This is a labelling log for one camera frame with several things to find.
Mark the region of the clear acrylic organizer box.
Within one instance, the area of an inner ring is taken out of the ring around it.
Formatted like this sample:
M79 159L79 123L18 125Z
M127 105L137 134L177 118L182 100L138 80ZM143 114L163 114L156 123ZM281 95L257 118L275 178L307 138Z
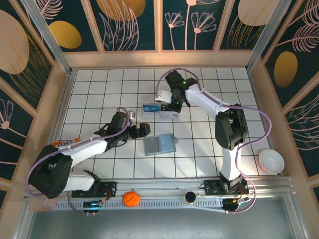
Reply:
M142 113L141 118L143 120L154 121L154 122L168 122L178 121L179 116L177 112L168 109L168 103L156 101L154 95L142 96ZM157 113L147 113L143 110L143 105L160 105L161 111Z

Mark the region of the grey-green cloth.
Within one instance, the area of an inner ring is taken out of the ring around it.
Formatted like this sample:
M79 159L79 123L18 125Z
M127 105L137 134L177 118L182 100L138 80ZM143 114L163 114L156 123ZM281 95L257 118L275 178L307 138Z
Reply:
M159 153L155 155L176 152L176 146L175 146L176 140L172 133L160 134L160 135L154 135L154 136L157 137L159 141Z

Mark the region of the grey card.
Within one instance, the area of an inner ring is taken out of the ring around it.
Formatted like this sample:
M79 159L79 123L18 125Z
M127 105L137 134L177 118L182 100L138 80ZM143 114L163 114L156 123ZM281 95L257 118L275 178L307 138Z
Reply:
M159 141L158 138L146 137L144 141L144 150L146 155L155 155L160 152Z

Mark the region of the orange candy bag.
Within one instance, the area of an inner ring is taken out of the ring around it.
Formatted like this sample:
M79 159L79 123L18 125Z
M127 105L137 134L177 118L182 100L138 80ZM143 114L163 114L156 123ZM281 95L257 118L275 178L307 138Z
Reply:
M70 144L77 143L79 141L80 141L79 138L75 138L73 140L53 142L51 145L56 147L56 148L60 148L60 147L63 147L63 146L67 146L67 145L70 145Z

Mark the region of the orange ball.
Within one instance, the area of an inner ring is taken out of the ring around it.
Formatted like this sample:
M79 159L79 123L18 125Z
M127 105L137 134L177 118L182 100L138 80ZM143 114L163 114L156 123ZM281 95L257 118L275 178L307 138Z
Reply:
M140 203L140 196L133 192L126 192L122 197L122 203L126 207L136 207Z

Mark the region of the black round knob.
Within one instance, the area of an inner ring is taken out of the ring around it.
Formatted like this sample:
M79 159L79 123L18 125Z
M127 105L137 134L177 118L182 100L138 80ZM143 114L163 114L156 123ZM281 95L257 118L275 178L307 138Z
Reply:
M183 200L186 205L193 205L196 200L196 194L192 191L186 192Z

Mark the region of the white bowl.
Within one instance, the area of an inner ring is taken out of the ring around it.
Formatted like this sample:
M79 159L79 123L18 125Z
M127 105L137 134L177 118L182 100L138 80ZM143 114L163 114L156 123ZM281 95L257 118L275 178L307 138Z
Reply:
M259 154L259 163L268 173L278 174L285 168L283 157L275 150L264 149Z

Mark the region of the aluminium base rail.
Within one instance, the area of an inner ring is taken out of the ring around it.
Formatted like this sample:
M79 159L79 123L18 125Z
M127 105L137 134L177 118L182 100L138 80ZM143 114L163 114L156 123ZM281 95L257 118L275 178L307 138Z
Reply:
M134 191L143 199L181 198L192 191L198 197L205 197L206 178L154 178L154 179L115 179L118 199L126 192ZM290 177L250 176L247 180L250 196L257 198L295 196L296 189Z

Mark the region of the aluminium corner post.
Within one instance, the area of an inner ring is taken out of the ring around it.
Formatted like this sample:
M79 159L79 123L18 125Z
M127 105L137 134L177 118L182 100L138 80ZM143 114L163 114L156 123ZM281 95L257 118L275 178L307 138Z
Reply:
M274 35L275 30L278 28L282 18L287 12L291 1L292 0L279 0L276 4L267 24L263 28L262 33L253 48L252 55L246 65L246 70L249 76L260 59L268 42L271 40L271 37Z
M32 21L34 22L36 28L42 34L44 41L47 43L49 49L55 56L55 59L63 69L64 73L67 77L71 75L71 68L67 63L67 60L60 48L57 44L54 36L52 35L49 26L43 16L41 15L40 11L38 10L36 3L34 0L20 0L25 9L28 11Z

